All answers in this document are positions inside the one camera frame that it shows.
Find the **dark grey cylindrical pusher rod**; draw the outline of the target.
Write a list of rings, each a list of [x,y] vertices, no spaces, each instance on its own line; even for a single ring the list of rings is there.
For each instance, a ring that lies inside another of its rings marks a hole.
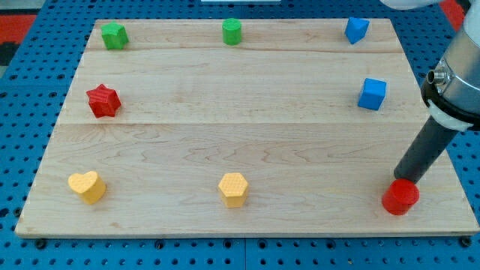
[[[394,177],[416,184],[457,134],[430,116],[395,167]]]

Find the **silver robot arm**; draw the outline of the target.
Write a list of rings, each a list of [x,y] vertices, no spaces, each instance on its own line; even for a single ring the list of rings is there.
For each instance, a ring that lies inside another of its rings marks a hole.
[[[479,0],[459,4],[464,21],[421,85],[430,116],[395,167],[396,179],[417,183],[458,133],[479,130]]]

